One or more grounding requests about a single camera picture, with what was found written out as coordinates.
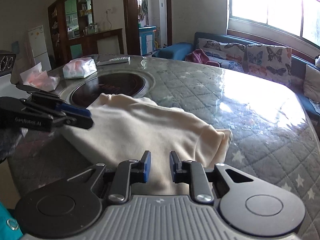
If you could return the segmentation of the window with frame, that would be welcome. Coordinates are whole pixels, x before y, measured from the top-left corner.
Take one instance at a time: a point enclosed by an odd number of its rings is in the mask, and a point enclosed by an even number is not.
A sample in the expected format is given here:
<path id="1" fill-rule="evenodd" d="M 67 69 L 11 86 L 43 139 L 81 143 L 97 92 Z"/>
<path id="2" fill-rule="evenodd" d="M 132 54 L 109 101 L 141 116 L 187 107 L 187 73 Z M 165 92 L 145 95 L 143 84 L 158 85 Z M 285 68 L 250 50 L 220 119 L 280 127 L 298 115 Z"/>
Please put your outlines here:
<path id="1" fill-rule="evenodd" d="M 319 46 L 319 0 L 231 0 L 231 16 Z"/>

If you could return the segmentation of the dark wooden door frame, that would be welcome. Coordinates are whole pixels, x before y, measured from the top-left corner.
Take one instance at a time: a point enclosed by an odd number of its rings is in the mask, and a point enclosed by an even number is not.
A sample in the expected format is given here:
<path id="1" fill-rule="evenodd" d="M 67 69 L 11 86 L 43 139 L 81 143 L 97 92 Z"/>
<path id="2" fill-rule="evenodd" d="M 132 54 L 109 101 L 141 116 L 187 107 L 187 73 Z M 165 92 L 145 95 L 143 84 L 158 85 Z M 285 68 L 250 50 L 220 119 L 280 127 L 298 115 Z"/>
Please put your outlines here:
<path id="1" fill-rule="evenodd" d="M 140 27 L 156 26 L 156 50 L 172 45 L 171 0 L 123 0 L 123 5 L 129 55 L 140 55 Z"/>

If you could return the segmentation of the butterfly pillow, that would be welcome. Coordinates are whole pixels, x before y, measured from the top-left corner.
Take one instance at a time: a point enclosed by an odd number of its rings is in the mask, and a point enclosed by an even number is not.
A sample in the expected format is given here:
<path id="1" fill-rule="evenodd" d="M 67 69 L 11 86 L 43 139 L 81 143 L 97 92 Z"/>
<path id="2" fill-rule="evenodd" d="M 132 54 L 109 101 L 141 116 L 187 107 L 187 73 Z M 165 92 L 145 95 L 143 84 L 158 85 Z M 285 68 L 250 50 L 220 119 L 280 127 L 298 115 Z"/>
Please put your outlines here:
<path id="1" fill-rule="evenodd" d="M 223 43 L 205 38 L 198 38 L 196 49 L 202 49 L 210 61 L 219 63 L 220 67 L 243 73 L 242 64 L 246 46 L 239 43 Z"/>
<path id="2" fill-rule="evenodd" d="M 289 87 L 292 48 L 265 44 L 246 46 L 248 73 Z"/>

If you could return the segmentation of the dark wooden cabinet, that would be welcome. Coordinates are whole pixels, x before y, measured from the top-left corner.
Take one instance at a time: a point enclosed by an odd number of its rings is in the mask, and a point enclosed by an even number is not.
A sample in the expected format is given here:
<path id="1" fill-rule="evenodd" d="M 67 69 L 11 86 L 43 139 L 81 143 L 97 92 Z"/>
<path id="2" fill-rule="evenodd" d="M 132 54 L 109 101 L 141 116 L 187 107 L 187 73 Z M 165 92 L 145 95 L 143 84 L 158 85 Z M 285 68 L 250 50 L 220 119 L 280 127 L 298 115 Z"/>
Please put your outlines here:
<path id="1" fill-rule="evenodd" d="M 116 37 L 124 53 L 121 28 L 101 30 L 94 21 L 93 0 L 56 0 L 48 7 L 48 21 L 57 67 L 72 59 L 98 53 L 98 41 Z"/>

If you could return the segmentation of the left butterfly pillow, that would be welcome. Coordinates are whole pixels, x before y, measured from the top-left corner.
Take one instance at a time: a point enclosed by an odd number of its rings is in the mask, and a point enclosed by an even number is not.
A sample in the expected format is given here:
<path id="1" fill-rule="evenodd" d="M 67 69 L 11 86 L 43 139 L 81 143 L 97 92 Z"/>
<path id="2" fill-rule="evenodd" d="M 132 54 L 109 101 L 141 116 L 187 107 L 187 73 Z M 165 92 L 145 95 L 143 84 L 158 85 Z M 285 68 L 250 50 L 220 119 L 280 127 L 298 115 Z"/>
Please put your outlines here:
<path id="1" fill-rule="evenodd" d="M 239 43 L 223 43 L 205 38 L 198 38 L 196 49 L 202 49 L 210 61 L 219 63 L 220 67 L 243 73 L 242 64 L 246 46 Z"/>

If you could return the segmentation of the black white plush toy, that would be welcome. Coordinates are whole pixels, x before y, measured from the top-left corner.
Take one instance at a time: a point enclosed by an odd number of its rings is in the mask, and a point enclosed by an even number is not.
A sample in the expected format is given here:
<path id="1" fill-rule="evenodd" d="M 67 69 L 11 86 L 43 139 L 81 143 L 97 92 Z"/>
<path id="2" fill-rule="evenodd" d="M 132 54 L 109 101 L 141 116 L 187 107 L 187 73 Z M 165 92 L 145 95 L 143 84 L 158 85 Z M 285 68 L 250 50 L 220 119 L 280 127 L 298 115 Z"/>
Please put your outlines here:
<path id="1" fill-rule="evenodd" d="M 320 55 L 315 57 L 315 66 L 318 68 L 320 67 Z"/>

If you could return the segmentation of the beige plain cushion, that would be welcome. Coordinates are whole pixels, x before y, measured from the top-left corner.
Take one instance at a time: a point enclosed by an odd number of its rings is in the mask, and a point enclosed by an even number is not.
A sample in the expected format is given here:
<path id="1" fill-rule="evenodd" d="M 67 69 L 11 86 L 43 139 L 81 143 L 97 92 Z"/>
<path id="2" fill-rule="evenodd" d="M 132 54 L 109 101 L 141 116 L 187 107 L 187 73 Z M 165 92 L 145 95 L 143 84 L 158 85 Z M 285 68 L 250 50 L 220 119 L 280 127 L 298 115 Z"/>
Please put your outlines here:
<path id="1" fill-rule="evenodd" d="M 303 92 L 307 98 L 315 102 L 320 101 L 320 72 L 308 64 L 306 65 Z"/>

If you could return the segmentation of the black round induction cooktop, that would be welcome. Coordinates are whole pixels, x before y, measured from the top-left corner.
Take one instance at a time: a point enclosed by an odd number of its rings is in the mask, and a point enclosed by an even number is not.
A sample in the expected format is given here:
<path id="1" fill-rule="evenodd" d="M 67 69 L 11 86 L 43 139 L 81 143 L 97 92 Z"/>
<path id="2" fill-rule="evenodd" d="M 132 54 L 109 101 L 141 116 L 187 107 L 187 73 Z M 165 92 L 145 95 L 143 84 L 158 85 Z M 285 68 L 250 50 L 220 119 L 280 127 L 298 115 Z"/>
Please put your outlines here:
<path id="1" fill-rule="evenodd" d="M 66 83 L 59 96 L 67 103 L 81 108 L 91 105 L 100 94 L 124 94 L 141 98 L 155 86 L 155 78 L 135 70 L 104 70 L 84 80 Z"/>

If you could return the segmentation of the blue corner sofa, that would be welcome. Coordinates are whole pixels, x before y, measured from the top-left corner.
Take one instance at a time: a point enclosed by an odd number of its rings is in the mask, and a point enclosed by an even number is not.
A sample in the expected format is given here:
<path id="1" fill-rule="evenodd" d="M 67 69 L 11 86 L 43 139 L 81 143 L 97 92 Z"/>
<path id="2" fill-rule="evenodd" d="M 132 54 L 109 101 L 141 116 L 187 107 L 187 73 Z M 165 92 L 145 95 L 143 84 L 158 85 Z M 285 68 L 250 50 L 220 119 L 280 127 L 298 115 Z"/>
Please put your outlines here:
<path id="1" fill-rule="evenodd" d="M 196 32 L 193 43 L 168 46 L 155 52 L 154 57 L 183 61 L 195 49 L 202 49 L 223 68 L 288 86 L 298 95 L 310 119 L 319 119 L 319 102 L 306 92 L 306 81 L 311 79 L 310 74 L 318 75 L 319 68 L 296 56 L 292 48 L 261 44 L 235 36 Z"/>

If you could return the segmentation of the white refrigerator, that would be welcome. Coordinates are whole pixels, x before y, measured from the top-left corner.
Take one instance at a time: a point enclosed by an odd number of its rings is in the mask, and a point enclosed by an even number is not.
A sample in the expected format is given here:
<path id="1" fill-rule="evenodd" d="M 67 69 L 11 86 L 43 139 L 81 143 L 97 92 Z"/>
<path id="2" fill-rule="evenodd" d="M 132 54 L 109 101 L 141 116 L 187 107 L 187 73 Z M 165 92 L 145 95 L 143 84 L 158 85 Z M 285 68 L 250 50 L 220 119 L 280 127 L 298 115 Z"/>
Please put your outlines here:
<path id="1" fill-rule="evenodd" d="M 41 63 L 43 71 L 52 70 L 49 61 L 43 26 L 33 28 L 28 31 L 31 58 L 34 65 Z"/>

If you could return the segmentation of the magenta cloth on sofa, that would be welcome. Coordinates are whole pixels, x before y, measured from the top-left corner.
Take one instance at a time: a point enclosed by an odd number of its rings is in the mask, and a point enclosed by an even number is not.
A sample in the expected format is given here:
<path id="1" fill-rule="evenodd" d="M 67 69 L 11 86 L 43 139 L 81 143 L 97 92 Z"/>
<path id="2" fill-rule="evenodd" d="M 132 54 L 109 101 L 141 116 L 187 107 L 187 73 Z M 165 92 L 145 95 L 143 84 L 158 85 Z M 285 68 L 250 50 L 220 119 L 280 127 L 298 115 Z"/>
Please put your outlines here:
<path id="1" fill-rule="evenodd" d="M 204 53 L 202 49 L 196 49 L 189 53 L 185 59 L 187 62 L 205 64 L 208 66 L 220 67 L 220 64 L 216 61 L 210 60 L 210 58 Z"/>

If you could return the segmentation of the right butterfly pillow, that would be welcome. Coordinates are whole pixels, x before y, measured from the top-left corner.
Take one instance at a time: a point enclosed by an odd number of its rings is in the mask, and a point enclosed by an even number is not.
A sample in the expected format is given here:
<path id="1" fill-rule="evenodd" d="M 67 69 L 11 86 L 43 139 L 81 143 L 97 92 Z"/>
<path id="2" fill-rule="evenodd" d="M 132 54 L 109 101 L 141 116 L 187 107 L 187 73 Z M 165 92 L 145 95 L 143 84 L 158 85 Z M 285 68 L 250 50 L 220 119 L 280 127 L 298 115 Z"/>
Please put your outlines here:
<path id="1" fill-rule="evenodd" d="M 289 87 L 292 48 L 265 44 L 246 46 L 248 73 Z"/>

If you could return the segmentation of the cream sweatshirt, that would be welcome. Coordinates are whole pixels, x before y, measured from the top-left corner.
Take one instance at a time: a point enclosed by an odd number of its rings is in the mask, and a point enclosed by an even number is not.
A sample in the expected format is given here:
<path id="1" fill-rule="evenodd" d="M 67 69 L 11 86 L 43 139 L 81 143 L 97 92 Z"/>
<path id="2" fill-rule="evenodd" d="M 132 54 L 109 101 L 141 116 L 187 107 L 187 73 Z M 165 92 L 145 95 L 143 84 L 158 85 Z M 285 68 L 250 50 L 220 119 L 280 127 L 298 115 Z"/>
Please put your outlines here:
<path id="1" fill-rule="evenodd" d="M 151 152 L 148 182 L 132 186 L 134 194 L 180 195 L 189 192 L 184 183 L 172 181 L 169 154 L 193 160 L 204 167 L 225 161 L 232 132 L 215 129 L 193 113 L 157 105 L 149 98 L 101 94 L 89 106 L 93 127 L 65 126 L 61 134 L 87 160 L 116 167 Z"/>

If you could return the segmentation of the blue white small cabinet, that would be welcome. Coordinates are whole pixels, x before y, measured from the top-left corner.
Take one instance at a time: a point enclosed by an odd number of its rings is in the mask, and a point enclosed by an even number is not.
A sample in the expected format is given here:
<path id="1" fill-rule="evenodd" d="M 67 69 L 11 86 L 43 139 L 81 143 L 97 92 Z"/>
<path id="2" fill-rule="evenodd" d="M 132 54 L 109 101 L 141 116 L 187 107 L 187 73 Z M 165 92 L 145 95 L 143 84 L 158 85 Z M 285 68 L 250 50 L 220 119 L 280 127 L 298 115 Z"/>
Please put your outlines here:
<path id="1" fill-rule="evenodd" d="M 139 41 L 140 41 L 140 55 L 152 54 L 155 48 L 155 32 L 156 26 L 140 27 Z"/>

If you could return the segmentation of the white tissue pack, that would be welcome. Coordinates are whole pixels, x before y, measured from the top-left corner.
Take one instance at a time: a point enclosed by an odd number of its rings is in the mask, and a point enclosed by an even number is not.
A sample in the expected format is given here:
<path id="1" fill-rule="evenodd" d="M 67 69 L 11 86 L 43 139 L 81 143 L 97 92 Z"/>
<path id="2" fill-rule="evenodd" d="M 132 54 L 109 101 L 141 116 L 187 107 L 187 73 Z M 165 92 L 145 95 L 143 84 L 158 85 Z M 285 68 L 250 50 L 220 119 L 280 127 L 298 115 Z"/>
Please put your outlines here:
<path id="1" fill-rule="evenodd" d="M 65 79 L 82 79 L 96 73 L 97 67 L 91 57 L 84 57 L 71 60 L 62 71 Z"/>

